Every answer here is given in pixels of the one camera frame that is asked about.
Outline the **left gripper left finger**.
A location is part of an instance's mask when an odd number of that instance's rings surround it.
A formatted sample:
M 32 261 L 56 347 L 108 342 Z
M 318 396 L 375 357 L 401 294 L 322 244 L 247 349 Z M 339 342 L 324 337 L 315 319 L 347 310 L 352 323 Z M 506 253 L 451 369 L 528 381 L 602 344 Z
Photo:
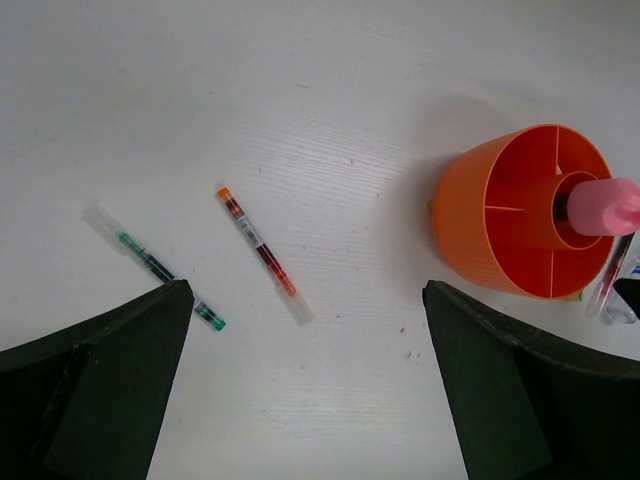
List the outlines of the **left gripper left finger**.
M 2 351 L 2 478 L 146 478 L 192 306 L 171 281 Z

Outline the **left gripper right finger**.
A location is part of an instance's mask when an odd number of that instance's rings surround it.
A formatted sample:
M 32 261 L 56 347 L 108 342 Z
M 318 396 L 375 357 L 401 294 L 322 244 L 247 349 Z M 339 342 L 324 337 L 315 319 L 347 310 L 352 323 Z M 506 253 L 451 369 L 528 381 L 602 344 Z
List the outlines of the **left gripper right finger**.
M 422 296 L 469 478 L 638 478 L 638 361 L 504 315 L 443 281 Z

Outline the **pink capped glue bottle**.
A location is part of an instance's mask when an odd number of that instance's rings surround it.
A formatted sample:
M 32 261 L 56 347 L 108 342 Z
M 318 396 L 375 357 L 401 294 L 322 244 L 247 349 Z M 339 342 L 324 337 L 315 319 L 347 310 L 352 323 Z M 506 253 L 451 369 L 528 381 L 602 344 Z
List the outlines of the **pink capped glue bottle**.
M 569 194 L 571 227 L 585 236 L 626 236 L 639 229 L 639 186 L 628 178 L 592 180 Z

